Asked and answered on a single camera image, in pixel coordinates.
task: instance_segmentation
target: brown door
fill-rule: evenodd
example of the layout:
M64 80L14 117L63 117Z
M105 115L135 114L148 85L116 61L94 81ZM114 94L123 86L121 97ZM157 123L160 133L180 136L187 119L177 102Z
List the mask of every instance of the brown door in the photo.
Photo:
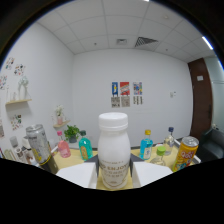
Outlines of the brown door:
M211 127L212 87L203 58L188 63L193 88L193 118L190 136L200 139L203 131Z

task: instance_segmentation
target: bottle cap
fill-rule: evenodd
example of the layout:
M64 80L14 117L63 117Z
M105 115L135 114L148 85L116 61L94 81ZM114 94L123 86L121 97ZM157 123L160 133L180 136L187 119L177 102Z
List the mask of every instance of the bottle cap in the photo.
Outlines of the bottle cap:
M145 130L145 135L151 135L151 130L149 129Z
M165 146L158 146L157 147L157 151L156 151L157 155L163 156L165 152L166 152L166 147Z
M174 128L173 127L169 127L168 131L169 132L173 132Z
M102 131L121 131L128 127L128 115L111 112L99 115L99 127Z
M62 131L57 131L58 136L62 135Z
M81 136L85 136L86 135L86 131L85 130L80 131L80 135Z

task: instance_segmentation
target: yellow can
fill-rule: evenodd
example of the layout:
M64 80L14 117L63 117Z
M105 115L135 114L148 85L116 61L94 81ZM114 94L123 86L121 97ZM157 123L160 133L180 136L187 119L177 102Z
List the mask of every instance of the yellow can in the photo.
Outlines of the yellow can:
M173 164L173 172L188 167L198 149L199 141L191 136L184 137L181 141L177 157Z

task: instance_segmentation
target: white wall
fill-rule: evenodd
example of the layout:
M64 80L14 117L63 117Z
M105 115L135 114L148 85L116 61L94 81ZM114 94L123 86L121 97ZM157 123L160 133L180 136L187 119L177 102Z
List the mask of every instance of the white wall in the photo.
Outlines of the white wall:
M212 123L224 131L224 71L217 57L205 58L205 63L212 83Z
M112 82L129 81L131 106L111 108ZM143 105L133 105L134 81L143 82ZM170 92L176 91L174 98ZM163 141L168 127L174 137L188 136L192 122L193 95L188 66L172 57L143 50L109 49L75 55L73 108L76 124L98 146L98 116L118 111L128 114L131 146L139 146L144 130L151 129L154 143Z
M0 139L0 147L11 149L9 138L16 136L19 144L26 135L25 128L32 124L43 124L48 139L58 140L53 128L51 114L56 105L62 104L65 116L74 123L72 100L73 54L46 28L32 25L15 43L8 57L14 57L12 70L2 67L1 75L7 75L10 91L16 91L20 77L14 75L16 64L26 66L24 75L29 79L28 92L32 101L5 106L6 90L0 90L1 117L5 137ZM23 128L12 131L10 117L22 115Z

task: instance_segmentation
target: white bottle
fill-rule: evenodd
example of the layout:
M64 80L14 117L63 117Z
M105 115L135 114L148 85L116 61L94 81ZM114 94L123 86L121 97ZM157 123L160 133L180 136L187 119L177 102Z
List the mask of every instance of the white bottle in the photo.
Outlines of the white bottle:
M126 131L128 116L124 113L101 114L99 127L98 158L103 184L109 189L120 189L127 184L131 157Z

